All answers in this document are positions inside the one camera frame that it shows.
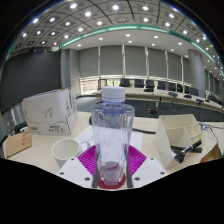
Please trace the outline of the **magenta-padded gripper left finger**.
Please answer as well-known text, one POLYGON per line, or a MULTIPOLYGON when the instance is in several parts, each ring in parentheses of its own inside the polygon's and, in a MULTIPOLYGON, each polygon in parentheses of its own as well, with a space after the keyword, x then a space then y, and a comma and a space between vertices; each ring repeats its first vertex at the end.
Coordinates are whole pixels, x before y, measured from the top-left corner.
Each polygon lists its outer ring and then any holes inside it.
POLYGON ((95 146, 91 146, 78 157, 70 158, 58 171, 57 176, 84 188, 96 188, 98 168, 95 146))

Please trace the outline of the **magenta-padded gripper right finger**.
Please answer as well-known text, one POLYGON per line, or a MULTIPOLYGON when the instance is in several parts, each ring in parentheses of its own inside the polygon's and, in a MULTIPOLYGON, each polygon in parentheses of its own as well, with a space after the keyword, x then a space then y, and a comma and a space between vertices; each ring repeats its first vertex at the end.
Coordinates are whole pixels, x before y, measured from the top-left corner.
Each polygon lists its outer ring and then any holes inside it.
POLYGON ((167 175, 155 157, 146 157, 135 147, 129 146, 126 166, 128 188, 140 188, 167 175))

